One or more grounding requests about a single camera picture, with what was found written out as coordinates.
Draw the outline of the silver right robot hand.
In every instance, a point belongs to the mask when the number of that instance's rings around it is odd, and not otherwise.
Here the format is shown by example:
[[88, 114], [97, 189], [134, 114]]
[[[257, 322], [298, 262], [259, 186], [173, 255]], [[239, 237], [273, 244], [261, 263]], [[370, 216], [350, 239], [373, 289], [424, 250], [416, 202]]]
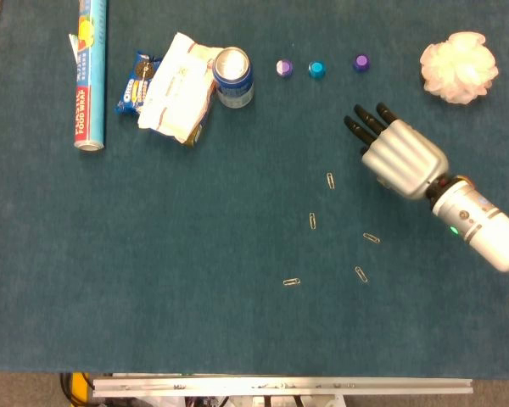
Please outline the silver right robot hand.
[[365, 144], [361, 162], [403, 198], [424, 198], [430, 186], [448, 174], [447, 157], [384, 103], [376, 110], [378, 117], [357, 104], [354, 111], [360, 120], [344, 117], [345, 126]]

